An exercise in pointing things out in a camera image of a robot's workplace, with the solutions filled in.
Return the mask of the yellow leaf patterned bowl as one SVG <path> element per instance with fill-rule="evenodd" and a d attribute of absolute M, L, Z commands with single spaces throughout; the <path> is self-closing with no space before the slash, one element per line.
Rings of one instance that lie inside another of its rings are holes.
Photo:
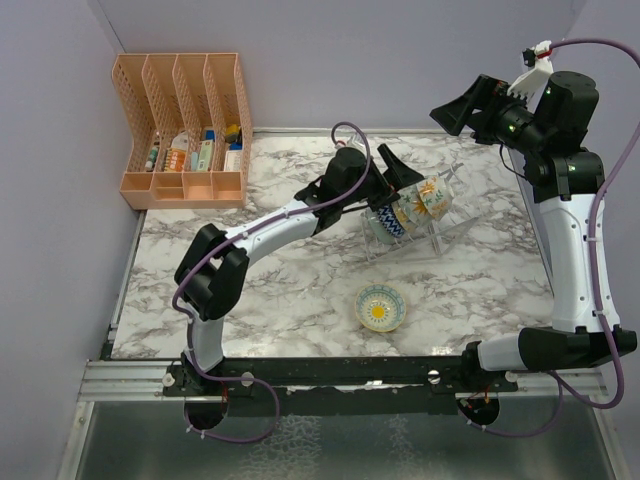
<path fill-rule="evenodd" d="M 440 220 L 452 207 L 454 192 L 450 183 L 441 176 L 427 176 L 417 186 L 417 192 L 426 211 Z"/>

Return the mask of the red patterned bowl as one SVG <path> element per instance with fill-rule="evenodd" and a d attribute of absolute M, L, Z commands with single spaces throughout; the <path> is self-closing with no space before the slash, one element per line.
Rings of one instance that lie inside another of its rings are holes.
<path fill-rule="evenodd" d="M 381 222 L 381 224 L 386 228 L 386 230 L 396 239 L 401 238 L 405 234 L 408 234 L 402 226 L 398 223 L 393 209 L 392 204 L 386 205 L 379 208 L 376 211 L 376 215 Z"/>

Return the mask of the blue orange floral bowl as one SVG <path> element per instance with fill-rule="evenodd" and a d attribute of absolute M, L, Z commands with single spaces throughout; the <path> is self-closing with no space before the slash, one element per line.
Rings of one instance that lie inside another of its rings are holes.
<path fill-rule="evenodd" d="M 417 225 L 410 220 L 409 216 L 405 213 L 399 201 L 395 201 L 392 204 L 392 209 L 398 223 L 406 232 L 412 233 L 416 230 Z"/>

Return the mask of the teal ceramic bowl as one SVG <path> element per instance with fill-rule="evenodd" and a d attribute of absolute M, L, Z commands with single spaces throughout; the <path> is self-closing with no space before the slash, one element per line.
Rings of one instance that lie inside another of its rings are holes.
<path fill-rule="evenodd" d="M 385 245 L 394 245 L 396 243 L 396 239 L 386 230 L 370 208 L 365 210 L 365 218 L 366 224 L 379 242 Z"/>

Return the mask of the yellow blue rimmed bowl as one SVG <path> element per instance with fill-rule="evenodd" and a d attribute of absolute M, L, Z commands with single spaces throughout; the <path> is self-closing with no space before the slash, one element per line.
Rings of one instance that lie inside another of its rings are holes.
<path fill-rule="evenodd" d="M 389 333 L 404 322 L 407 305 L 397 289 L 388 284 L 374 283 L 357 293 L 354 312 L 365 328 L 376 333 Z"/>

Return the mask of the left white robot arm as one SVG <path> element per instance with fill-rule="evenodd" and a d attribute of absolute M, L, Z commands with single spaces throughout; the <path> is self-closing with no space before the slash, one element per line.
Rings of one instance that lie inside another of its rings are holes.
<path fill-rule="evenodd" d="M 352 205 L 377 211 L 398 200 L 401 189 L 423 180 L 387 145 L 380 171 L 367 148 L 341 146 L 318 179 L 279 209 L 239 227 L 207 224 L 196 234 L 174 275 L 175 310 L 187 315 L 186 382 L 206 395 L 220 385 L 225 316 L 240 300 L 247 271 L 280 248 L 333 226 Z"/>

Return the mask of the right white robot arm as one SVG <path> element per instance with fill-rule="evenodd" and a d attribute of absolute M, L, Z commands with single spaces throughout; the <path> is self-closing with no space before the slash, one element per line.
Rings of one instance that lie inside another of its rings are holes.
<path fill-rule="evenodd" d="M 593 368 L 637 347 L 635 332 L 620 326 L 604 265 L 597 281 L 601 293 L 593 292 L 589 249 L 597 244 L 601 220 L 589 215 L 605 173 L 600 157 L 582 141 L 599 100 L 596 83 L 576 72 L 553 73 L 535 111 L 509 95 L 508 87 L 480 75 L 464 94 L 430 113 L 450 135 L 468 127 L 477 143 L 502 144 L 524 157 L 524 177 L 549 245 L 551 326 L 468 345 L 474 358 L 460 365 L 459 378 L 472 391 L 491 384 L 496 371 Z"/>

